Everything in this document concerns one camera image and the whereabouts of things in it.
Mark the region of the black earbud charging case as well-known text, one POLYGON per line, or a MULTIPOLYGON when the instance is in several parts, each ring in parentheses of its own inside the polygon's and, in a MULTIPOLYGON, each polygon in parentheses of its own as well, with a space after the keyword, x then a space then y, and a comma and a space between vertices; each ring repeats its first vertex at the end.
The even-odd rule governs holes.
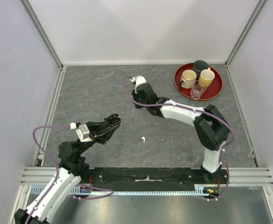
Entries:
POLYGON ((108 123, 109 126, 116 126, 121 123, 121 118, 119 117, 118 113, 113 113, 104 120, 108 123))

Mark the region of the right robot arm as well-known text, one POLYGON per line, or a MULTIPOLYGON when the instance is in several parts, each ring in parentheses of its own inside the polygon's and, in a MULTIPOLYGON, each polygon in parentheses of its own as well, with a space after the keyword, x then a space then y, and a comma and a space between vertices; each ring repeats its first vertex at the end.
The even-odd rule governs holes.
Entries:
POLYGON ((201 165, 201 178, 205 183, 213 183, 222 167, 221 151, 230 129, 226 120, 213 105, 190 107, 165 97, 158 97, 147 82, 133 82, 131 91, 135 108, 146 108, 153 116, 174 119, 195 128, 200 143, 204 146, 204 160, 201 165))

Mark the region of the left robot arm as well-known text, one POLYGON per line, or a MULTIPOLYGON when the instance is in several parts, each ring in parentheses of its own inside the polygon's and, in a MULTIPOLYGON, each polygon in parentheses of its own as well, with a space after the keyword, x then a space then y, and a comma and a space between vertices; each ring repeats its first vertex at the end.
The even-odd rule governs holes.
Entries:
POLYGON ((65 128, 75 130, 78 139, 59 146, 61 162, 55 163, 56 172, 44 190, 26 209, 18 209, 14 220, 17 224, 49 224, 70 191, 79 183, 89 180, 89 165, 82 153, 94 144, 106 144, 121 119, 114 113, 102 122, 70 123, 65 128))

